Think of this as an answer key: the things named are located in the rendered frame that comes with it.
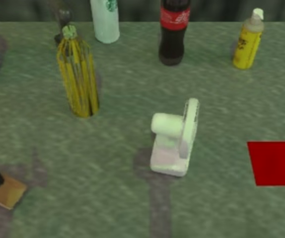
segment green starbucks logo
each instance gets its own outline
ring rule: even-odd
[[[117,9],[117,0],[107,0],[106,7],[110,12],[114,12]]]

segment whisk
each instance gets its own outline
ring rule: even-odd
[[[63,39],[58,46],[57,61],[69,105],[75,115],[90,117],[99,109],[90,46],[77,35],[73,25],[63,27],[62,33]]]

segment gray marble countertop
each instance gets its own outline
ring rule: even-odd
[[[285,23],[266,23],[246,71],[230,60],[240,25],[190,23],[183,62],[167,67],[158,23],[121,23],[111,45],[76,23],[102,81],[99,114],[79,119],[56,62],[57,25],[0,23],[0,166],[30,167],[37,154],[48,173],[0,238],[285,237],[285,187],[255,186],[246,146],[285,140]],[[150,173],[152,115],[182,114],[190,97],[201,108],[188,174]]]

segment mustard bottle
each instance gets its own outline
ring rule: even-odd
[[[252,16],[244,21],[233,58],[235,67],[248,69],[253,65],[258,45],[264,31],[263,19],[263,10],[256,8],[253,10]]]

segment white bottle cap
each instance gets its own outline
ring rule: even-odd
[[[264,11],[260,8],[253,10],[252,18],[256,20],[264,20]]]

